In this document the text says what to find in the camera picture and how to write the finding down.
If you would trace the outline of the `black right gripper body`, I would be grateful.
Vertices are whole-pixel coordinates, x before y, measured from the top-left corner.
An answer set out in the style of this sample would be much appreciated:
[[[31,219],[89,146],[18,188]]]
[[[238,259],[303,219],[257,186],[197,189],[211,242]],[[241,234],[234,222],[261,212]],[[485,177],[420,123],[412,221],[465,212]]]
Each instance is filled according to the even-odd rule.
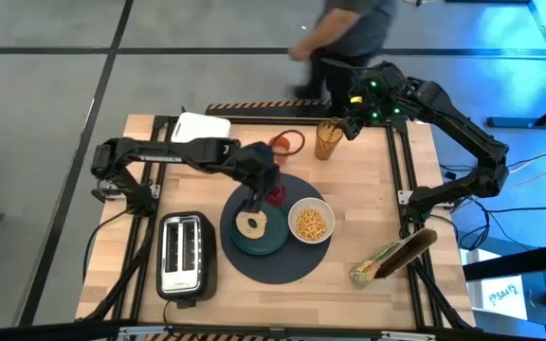
[[[364,108],[366,123],[397,119],[404,114],[396,98],[403,87],[403,76],[397,69],[363,70],[356,88],[350,92],[348,111],[352,107]]]

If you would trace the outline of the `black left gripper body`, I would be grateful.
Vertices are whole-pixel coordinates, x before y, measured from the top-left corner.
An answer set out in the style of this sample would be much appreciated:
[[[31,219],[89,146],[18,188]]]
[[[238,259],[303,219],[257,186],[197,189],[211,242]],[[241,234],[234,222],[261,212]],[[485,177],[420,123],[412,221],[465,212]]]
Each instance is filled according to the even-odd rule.
[[[256,193],[268,193],[278,186],[280,168],[270,146],[255,142],[240,148],[230,160],[230,177]]]

